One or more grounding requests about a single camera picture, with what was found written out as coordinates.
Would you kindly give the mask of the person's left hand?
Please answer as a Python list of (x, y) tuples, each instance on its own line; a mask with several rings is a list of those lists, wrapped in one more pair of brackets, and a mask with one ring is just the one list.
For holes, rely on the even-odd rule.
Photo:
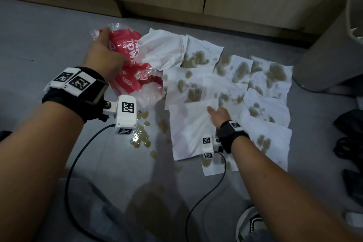
[(129, 59), (126, 56), (111, 51), (109, 47), (98, 45), (95, 40), (81, 66), (96, 71), (106, 82), (109, 82), (122, 72), (124, 64), (128, 62)]

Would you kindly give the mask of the person's right hand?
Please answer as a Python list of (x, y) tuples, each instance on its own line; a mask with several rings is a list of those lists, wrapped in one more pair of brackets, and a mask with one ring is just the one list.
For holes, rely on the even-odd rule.
[(224, 122), (230, 121), (231, 117), (229, 115), (229, 112), (225, 108), (218, 107), (218, 117), (211, 118), (211, 116), (210, 116), (210, 119), (211, 119), (213, 126), (216, 127), (216, 129), (219, 129)]

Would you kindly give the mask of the white paper towel sheet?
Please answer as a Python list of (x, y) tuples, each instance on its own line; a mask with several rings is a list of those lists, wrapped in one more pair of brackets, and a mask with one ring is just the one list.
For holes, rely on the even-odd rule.
[(215, 135), (207, 107), (218, 109), (217, 99), (169, 105), (172, 152), (175, 161), (202, 153), (204, 135)]

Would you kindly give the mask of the red paper towel package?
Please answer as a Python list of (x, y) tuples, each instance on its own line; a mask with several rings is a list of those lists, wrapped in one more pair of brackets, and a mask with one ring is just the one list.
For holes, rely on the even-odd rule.
[(136, 62), (141, 34), (120, 23), (111, 23), (108, 24), (108, 27), (111, 31), (109, 49), (128, 59), (120, 74), (110, 82), (111, 88), (117, 96), (133, 96), (142, 109), (154, 106), (165, 97), (166, 92), (162, 72), (153, 69), (149, 63)]

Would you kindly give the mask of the person's right forearm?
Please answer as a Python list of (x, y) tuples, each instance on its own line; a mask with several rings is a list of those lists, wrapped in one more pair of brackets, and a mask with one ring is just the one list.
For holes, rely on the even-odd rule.
[(250, 139), (237, 137), (231, 152), (247, 192), (275, 241), (363, 242)]

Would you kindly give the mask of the person's left forearm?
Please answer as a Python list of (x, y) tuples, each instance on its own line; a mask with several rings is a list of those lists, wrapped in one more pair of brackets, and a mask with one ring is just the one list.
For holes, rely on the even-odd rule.
[(45, 102), (0, 143), (0, 242), (30, 242), (37, 233), (83, 119)]

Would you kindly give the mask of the clean crumpled white paper towel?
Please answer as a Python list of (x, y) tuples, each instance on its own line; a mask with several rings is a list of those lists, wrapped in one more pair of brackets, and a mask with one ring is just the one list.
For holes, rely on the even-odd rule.
[(159, 71), (180, 65), (184, 60), (188, 39), (186, 35), (151, 29), (138, 41), (138, 55), (135, 62), (147, 63)]

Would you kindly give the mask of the spread of stained paper towels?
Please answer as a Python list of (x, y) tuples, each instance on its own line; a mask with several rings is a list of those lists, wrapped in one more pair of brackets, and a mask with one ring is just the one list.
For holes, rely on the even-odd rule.
[[(285, 171), (292, 130), (287, 95), (293, 66), (256, 56), (222, 55), (223, 47), (188, 36), (184, 61), (163, 72), (169, 105), (217, 99), (234, 124), (241, 125), (256, 147)], [(205, 176), (238, 171), (231, 154), (198, 155)]]

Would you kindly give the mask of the brown liquid spill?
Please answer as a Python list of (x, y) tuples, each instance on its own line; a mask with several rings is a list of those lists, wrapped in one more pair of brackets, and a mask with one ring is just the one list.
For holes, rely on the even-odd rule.
[(170, 124), (165, 116), (153, 117), (148, 111), (138, 112), (129, 143), (135, 149), (143, 148), (153, 160), (159, 157), (172, 160)]

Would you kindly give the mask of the person's grey and white shoe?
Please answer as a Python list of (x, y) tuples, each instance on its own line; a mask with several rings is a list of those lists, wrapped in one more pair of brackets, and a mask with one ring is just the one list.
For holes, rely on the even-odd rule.
[(261, 230), (267, 230), (266, 224), (256, 207), (249, 206), (238, 219), (235, 241), (242, 242), (248, 235)]

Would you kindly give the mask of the grey trash bin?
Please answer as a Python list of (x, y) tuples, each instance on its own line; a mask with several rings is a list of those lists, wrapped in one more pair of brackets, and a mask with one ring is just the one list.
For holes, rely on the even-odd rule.
[(363, 0), (344, 10), (293, 67), (293, 80), (310, 92), (363, 97)]

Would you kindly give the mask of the black bag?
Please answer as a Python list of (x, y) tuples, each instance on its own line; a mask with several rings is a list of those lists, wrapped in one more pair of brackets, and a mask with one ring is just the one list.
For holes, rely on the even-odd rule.
[(363, 110), (350, 110), (333, 124), (345, 135), (338, 139), (333, 152), (339, 158), (350, 160), (363, 172)]

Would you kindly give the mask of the black flat object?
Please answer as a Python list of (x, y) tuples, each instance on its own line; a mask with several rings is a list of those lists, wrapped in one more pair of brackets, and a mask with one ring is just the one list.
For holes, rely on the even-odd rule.
[(363, 206), (363, 175), (344, 169), (342, 171), (342, 177), (348, 196)]

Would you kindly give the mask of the small white object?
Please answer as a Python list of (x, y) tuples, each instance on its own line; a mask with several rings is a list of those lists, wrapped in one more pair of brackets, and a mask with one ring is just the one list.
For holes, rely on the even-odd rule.
[(363, 229), (363, 213), (346, 212), (344, 219), (348, 225)]

